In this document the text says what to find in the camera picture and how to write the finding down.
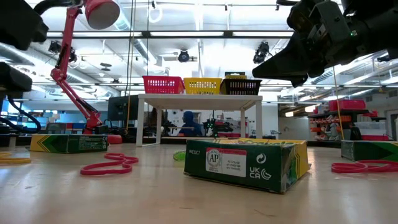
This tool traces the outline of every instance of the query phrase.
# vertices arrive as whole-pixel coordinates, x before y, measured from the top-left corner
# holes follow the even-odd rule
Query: table leg
[[[256,101],[256,137],[262,139],[262,105]]]
[[[241,138],[246,138],[246,118],[244,117],[244,109],[241,109]]]
[[[142,147],[142,132],[144,131],[144,99],[138,99],[138,121],[136,146]]]
[[[162,108],[156,108],[156,111],[156,144],[160,144],[160,139],[162,137]]]

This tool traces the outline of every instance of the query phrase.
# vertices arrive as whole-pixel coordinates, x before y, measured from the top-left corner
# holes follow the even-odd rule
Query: red machine
[[[63,31],[61,52],[55,68],[51,71],[51,77],[87,119],[83,134],[93,134],[95,127],[99,127],[103,124],[100,120],[101,113],[81,99],[66,81],[73,29],[77,16],[81,14],[82,5],[85,6],[85,14],[88,23],[94,29],[104,29],[111,26],[118,19],[120,9],[112,0],[82,0],[78,5],[69,7],[67,9],[67,20]]]

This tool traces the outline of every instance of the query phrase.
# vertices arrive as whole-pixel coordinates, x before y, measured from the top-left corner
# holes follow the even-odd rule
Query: cardboard box
[[[342,141],[341,156],[352,161],[368,159],[398,161],[398,142]]]
[[[188,140],[184,172],[283,194],[309,168],[306,141],[242,138]]]
[[[29,150],[53,153],[107,151],[108,136],[95,134],[33,134]]]

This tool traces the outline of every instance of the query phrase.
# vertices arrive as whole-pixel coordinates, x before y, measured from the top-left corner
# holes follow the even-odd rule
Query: person
[[[182,129],[179,132],[179,136],[186,137],[196,137],[202,136],[201,126],[200,124],[193,121],[193,113],[192,111],[184,112],[184,116],[182,117],[183,122],[185,123]]]

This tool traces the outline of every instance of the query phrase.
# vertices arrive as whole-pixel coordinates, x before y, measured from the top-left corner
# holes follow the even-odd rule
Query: wooden table surface
[[[184,145],[134,144],[133,172],[81,176],[103,152],[31,152],[31,164],[0,166],[0,223],[396,223],[398,173],[334,174],[339,149],[309,148],[311,170],[285,195],[194,179],[172,155]],[[25,148],[15,156],[29,156]]]

